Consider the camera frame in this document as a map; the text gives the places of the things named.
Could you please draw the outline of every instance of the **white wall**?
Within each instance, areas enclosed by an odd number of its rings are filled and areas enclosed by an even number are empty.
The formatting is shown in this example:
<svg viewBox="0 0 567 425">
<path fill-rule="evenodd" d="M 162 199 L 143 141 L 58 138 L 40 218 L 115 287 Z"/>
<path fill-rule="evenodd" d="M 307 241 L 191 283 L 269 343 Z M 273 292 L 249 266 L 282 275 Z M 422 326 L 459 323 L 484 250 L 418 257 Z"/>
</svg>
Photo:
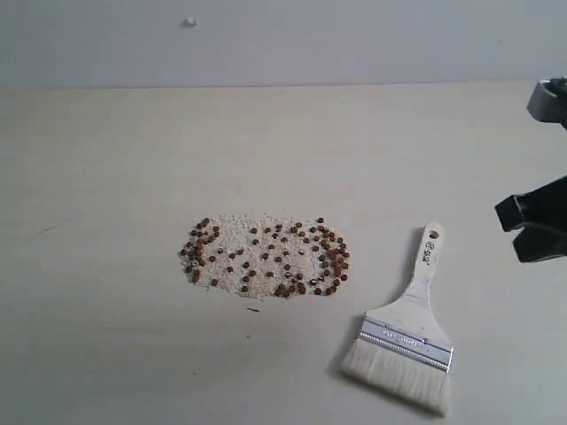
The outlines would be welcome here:
<svg viewBox="0 0 567 425">
<path fill-rule="evenodd" d="M 0 86 L 454 81 L 567 73 L 565 0 L 2 0 Z M 195 28 L 181 21 L 194 16 Z"/>
</svg>

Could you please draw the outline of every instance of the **printed logo on handle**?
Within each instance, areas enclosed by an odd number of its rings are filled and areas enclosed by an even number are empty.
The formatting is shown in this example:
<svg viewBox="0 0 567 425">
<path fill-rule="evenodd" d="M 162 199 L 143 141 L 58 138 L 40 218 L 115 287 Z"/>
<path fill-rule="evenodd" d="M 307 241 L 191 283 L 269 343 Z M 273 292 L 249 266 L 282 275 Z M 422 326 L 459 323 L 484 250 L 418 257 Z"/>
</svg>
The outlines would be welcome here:
<svg viewBox="0 0 567 425">
<path fill-rule="evenodd" d="M 426 265 L 431 264 L 431 251 L 435 249 L 435 244 L 433 242 L 428 242 L 425 244 L 425 251 L 423 251 L 422 262 Z"/>
</svg>

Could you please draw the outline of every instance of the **table surface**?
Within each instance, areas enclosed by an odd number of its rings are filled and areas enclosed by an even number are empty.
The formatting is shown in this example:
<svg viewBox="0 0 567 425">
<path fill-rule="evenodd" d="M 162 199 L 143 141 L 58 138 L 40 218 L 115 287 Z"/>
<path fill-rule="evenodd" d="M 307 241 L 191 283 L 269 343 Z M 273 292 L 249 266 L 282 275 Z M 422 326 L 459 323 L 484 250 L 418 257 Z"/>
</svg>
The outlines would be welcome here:
<svg viewBox="0 0 567 425">
<path fill-rule="evenodd" d="M 567 262 L 520 264 L 493 210 L 567 170 L 565 131 L 525 110 L 533 85 L 4 92 L 3 422 L 430 423 L 338 363 L 436 220 L 444 421 L 565 423 Z M 176 250 L 219 213 L 323 215 L 349 242 L 348 285 L 194 287 Z"/>
</svg>

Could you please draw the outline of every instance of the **paintbrush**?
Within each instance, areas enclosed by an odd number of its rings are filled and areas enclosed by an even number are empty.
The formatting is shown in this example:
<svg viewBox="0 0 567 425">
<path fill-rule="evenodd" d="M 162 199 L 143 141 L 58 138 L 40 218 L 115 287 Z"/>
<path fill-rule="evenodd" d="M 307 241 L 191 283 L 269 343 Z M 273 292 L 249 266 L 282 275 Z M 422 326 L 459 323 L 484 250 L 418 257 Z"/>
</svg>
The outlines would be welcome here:
<svg viewBox="0 0 567 425">
<path fill-rule="evenodd" d="M 443 416 L 451 403 L 453 344 L 433 317 L 429 287 L 444 241 L 440 224 L 425 227 L 408 287 L 393 303 L 366 312 L 342 364 L 347 375 Z"/>
</svg>

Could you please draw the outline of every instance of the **wooden brush handle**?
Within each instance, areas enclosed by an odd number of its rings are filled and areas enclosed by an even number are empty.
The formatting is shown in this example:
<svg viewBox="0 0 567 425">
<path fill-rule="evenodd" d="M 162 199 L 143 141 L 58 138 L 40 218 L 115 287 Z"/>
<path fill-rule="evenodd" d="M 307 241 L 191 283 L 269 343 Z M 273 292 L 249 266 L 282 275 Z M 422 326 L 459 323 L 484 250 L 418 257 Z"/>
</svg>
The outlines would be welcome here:
<svg viewBox="0 0 567 425">
<path fill-rule="evenodd" d="M 413 298 L 414 301 L 429 306 L 429 287 L 437 270 L 444 242 L 445 229 L 443 226 L 434 222 L 425 226 L 417 251 L 414 274 L 403 297 Z"/>
</svg>

